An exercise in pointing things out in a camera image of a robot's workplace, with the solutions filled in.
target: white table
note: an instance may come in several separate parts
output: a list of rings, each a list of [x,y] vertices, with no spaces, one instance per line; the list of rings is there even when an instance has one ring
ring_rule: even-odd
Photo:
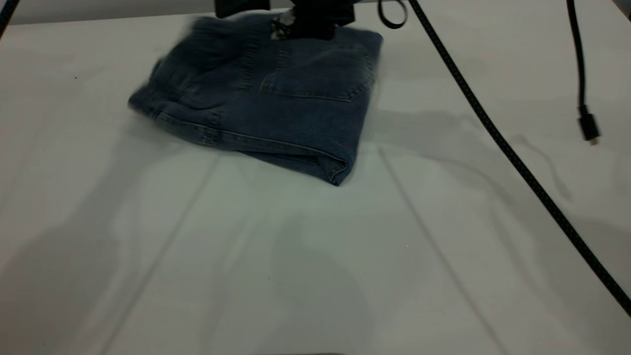
[[[489,115],[631,292],[631,24],[577,1],[424,0]],[[400,10],[387,3],[394,21]],[[0,42],[0,353],[625,354],[631,321],[490,137],[418,21],[385,38],[336,188],[186,144],[126,105],[190,16]]]

